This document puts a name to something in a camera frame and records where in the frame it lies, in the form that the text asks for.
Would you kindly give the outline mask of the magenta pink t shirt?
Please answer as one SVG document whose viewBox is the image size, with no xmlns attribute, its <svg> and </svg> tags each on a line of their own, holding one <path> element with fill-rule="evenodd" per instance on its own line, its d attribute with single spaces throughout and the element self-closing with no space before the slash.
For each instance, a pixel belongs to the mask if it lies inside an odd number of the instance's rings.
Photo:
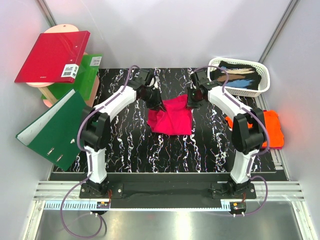
<svg viewBox="0 0 320 240">
<path fill-rule="evenodd" d="M 147 124 L 153 133 L 168 136 L 182 136 L 192 134 L 192 110 L 187 108 L 188 96 L 180 95 L 176 98 L 164 100 L 166 111 L 149 110 Z"/>
</svg>

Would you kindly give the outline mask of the white plastic basket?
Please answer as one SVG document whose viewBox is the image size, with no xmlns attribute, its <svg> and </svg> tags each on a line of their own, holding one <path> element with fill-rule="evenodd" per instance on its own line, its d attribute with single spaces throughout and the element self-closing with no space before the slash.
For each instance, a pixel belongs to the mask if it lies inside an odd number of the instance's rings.
<svg viewBox="0 0 320 240">
<path fill-rule="evenodd" d="M 224 83 L 226 75 L 216 67 L 225 69 L 229 80 L 225 89 L 232 95 L 255 98 L 269 90 L 271 85 L 269 70 L 255 61 L 215 57 L 209 62 L 207 75 L 210 80 Z"/>
</svg>

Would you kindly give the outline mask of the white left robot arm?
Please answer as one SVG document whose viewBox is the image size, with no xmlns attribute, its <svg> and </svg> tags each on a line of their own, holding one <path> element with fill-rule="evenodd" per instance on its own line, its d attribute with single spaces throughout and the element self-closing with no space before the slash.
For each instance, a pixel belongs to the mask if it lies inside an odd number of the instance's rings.
<svg viewBox="0 0 320 240">
<path fill-rule="evenodd" d="M 86 152 L 88 173 L 86 184 L 97 198 L 108 193 L 105 152 L 110 138 L 111 122 L 128 105 L 143 100 L 154 111 L 165 111 L 161 91 L 154 73 L 141 69 L 137 76 L 127 79 L 124 85 L 108 99 L 82 111 L 82 123 L 77 134 L 77 145 Z"/>
</svg>

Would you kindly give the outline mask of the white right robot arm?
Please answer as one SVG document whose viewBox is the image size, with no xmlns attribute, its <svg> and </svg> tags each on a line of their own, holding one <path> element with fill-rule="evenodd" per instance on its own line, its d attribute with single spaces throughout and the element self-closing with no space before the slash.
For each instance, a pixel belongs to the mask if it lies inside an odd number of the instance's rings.
<svg viewBox="0 0 320 240">
<path fill-rule="evenodd" d="M 205 68 L 190 74 L 191 87 L 187 88 L 187 107 L 198 109 L 209 102 L 232 119 L 231 142 L 235 159 L 230 180 L 224 187 L 232 198 L 239 198 L 251 181 L 251 167 L 263 143 L 269 143 L 264 111 L 251 108 L 237 100 L 225 89 L 225 83 L 209 80 Z"/>
</svg>

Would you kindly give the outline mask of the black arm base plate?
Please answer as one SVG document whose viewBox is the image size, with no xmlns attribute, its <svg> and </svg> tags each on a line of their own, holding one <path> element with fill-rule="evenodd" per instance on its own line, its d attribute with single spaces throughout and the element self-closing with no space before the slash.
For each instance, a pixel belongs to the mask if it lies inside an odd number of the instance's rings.
<svg viewBox="0 0 320 240">
<path fill-rule="evenodd" d="M 244 190 L 232 193 L 227 189 L 226 182 L 110 182 L 102 188 L 102 192 L 89 187 L 84 183 L 79 192 L 81 199 L 124 199 L 131 196 L 201 196 L 210 197 L 215 200 L 222 199 L 245 199 L 254 200 L 257 198 L 253 183 L 250 183 Z"/>
</svg>

